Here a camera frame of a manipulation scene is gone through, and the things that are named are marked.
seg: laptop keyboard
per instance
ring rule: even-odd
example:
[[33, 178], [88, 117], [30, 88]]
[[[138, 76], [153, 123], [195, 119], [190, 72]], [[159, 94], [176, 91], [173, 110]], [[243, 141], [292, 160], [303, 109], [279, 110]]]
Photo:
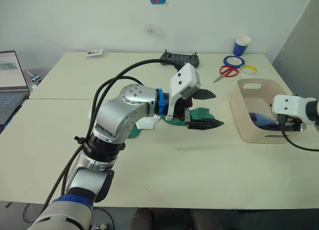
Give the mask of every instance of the laptop keyboard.
[[0, 107], [15, 107], [24, 94], [0, 94]]

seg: paper cup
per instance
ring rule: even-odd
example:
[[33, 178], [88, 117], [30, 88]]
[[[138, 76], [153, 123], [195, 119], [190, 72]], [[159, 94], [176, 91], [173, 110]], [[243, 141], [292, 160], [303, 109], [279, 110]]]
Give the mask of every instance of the paper cup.
[[247, 49], [249, 43], [251, 42], [251, 38], [248, 36], [238, 36], [236, 38], [233, 55], [242, 56]]

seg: red scissors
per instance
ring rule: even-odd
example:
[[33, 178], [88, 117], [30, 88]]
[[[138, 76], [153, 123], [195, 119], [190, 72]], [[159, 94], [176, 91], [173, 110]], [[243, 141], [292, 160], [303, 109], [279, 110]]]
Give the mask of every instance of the red scissors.
[[219, 69], [219, 73], [220, 73], [220, 76], [213, 83], [218, 82], [223, 77], [234, 77], [234, 76], [237, 76], [239, 71], [236, 68], [234, 68], [234, 67], [224, 65], [224, 66], [222, 66]]

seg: laptop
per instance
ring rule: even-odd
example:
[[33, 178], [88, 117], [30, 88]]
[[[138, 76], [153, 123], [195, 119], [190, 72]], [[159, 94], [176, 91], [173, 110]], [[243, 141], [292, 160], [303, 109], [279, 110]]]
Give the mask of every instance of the laptop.
[[0, 52], [0, 125], [30, 94], [15, 51]]

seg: blue cloth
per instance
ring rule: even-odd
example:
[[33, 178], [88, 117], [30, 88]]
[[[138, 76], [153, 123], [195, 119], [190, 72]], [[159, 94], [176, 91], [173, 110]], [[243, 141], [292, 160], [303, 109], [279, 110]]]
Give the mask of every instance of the blue cloth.
[[268, 117], [265, 117], [259, 113], [249, 113], [249, 116], [254, 123], [255, 126], [266, 126], [270, 124], [276, 124], [276, 121], [274, 119], [270, 119]]

